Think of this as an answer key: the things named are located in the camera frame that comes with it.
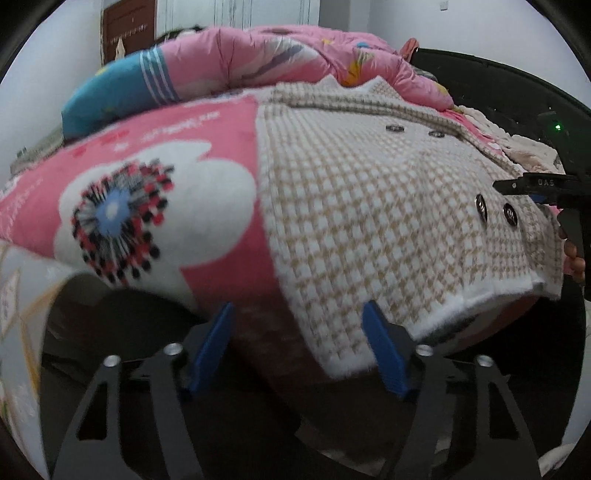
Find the person right hand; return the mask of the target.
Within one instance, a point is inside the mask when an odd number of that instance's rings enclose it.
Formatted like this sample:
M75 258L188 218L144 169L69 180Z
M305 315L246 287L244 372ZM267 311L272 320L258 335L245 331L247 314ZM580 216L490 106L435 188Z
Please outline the person right hand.
M564 247L564 273L578 285L585 284L585 260L579 256L576 245L568 238L563 228L559 229L559 237Z

